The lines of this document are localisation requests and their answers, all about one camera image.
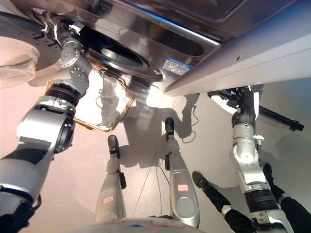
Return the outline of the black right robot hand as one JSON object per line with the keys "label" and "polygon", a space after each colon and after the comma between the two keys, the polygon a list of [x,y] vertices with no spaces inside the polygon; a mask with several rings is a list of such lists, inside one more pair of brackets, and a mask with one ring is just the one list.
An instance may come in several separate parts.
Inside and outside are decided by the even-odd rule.
{"label": "black right robot hand", "polygon": [[259,92],[249,86],[211,91],[207,93],[223,110],[232,115],[232,126],[238,124],[255,125],[259,115]]}

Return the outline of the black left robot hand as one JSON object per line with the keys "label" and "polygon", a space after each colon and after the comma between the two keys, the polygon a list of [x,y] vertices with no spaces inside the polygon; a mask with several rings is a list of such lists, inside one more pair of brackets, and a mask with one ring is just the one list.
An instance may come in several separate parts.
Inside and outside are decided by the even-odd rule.
{"label": "black left robot hand", "polygon": [[66,39],[79,38],[84,27],[85,25],[78,21],[61,20],[54,26],[54,37],[60,46],[63,46]]}

